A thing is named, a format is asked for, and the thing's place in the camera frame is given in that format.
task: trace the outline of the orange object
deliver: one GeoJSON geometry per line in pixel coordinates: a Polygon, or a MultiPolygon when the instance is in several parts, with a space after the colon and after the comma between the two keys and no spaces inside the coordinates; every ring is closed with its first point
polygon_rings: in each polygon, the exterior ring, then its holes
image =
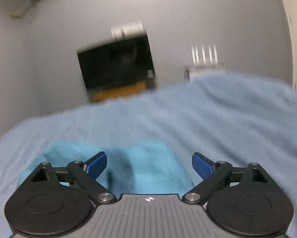
{"type": "Polygon", "coordinates": [[[94,95],[94,102],[104,101],[109,98],[126,97],[133,94],[137,94],[146,89],[145,81],[137,82],[133,85],[122,86],[118,88],[108,89],[98,92],[94,95]]]}

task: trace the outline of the turquoise cloth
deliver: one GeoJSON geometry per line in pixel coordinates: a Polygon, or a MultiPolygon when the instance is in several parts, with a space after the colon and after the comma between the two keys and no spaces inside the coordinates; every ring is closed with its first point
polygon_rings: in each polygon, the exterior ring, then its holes
{"type": "Polygon", "coordinates": [[[63,167],[73,160],[86,161],[99,151],[108,157],[107,168],[97,178],[116,197],[121,193],[165,194],[180,197],[193,188],[192,180],[173,151],[164,143],[148,142],[133,147],[101,148],[81,143],[56,143],[39,155],[20,175],[19,186],[40,162],[63,167]]]}

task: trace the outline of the blue towel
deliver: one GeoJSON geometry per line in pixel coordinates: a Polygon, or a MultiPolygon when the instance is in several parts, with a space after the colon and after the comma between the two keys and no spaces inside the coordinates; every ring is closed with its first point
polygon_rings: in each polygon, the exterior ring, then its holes
{"type": "Polygon", "coordinates": [[[18,180],[17,187],[40,162],[63,167],[73,160],[86,161],[99,151],[108,157],[107,168],[97,181],[119,197],[121,193],[165,194],[182,197],[193,188],[192,180],[182,163],[164,143],[148,142],[129,148],[101,148],[81,143],[57,143],[39,155],[18,180]]]}
{"type": "Polygon", "coordinates": [[[7,237],[4,205],[42,151],[57,142],[111,148],[155,140],[180,157],[195,185],[195,151],[236,167],[259,162],[293,202],[288,236],[297,238],[297,93],[286,83],[231,72],[16,125],[0,139],[0,238],[7,237]]]}

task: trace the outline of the gray gripper base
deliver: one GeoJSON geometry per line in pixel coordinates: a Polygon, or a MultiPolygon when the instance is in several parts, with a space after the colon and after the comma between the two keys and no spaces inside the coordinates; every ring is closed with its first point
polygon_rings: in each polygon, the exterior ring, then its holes
{"type": "Polygon", "coordinates": [[[124,194],[99,206],[80,229],[63,238],[235,238],[207,216],[203,207],[183,203],[178,195],[124,194]]]}

